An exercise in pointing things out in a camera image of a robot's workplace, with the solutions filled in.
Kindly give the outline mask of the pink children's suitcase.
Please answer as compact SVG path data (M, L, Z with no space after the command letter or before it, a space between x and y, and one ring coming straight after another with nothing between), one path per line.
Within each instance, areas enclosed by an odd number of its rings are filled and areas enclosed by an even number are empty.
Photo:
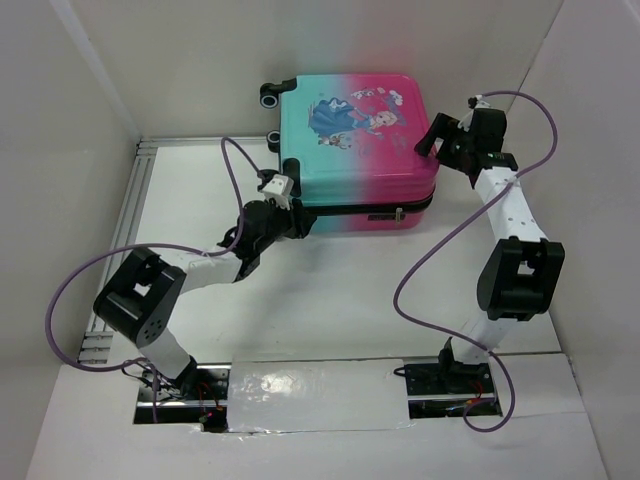
M433 200L438 162L416 153L430 123L418 83L392 73L298 75L265 83L266 136L314 234L407 230Z

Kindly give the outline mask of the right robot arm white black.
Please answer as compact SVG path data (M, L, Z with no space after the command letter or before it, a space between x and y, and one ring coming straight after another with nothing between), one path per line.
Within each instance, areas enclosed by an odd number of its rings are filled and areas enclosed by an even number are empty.
M462 120L439 113L415 147L420 155L435 150L441 165L468 177L496 240L477 282L478 319L438 355L436 379L452 393L479 386L490 351L517 324L549 309L565 259L562 244L547 238L528 206L515 157L503 150L506 128L505 113L487 106Z

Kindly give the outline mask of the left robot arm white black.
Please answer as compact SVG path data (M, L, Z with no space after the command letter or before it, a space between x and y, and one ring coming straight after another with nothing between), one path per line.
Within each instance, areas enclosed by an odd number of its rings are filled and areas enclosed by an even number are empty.
M187 398L196 390L199 374L196 360L169 329L179 296L244 280L267 248L284 238L305 238L316 220L297 199L288 209L273 201L251 201L210 254L187 253L170 264L154 250L137 247L98 294L93 311L153 364L166 392Z

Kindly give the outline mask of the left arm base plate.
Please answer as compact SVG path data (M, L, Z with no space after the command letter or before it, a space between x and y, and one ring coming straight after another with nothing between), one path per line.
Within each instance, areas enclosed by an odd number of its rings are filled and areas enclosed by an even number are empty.
M139 372L121 372L136 382L136 425L198 425L203 432L225 433L228 430L227 410L230 368L198 367L195 380L181 388L149 367Z

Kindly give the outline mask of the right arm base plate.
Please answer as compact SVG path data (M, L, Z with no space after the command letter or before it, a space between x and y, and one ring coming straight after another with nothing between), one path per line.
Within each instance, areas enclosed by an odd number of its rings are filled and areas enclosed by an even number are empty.
M478 373L463 375L445 374L437 363L405 363L395 368L393 374L405 382L409 418L461 417L467 406L477 403L469 416L501 416L489 366L479 367Z

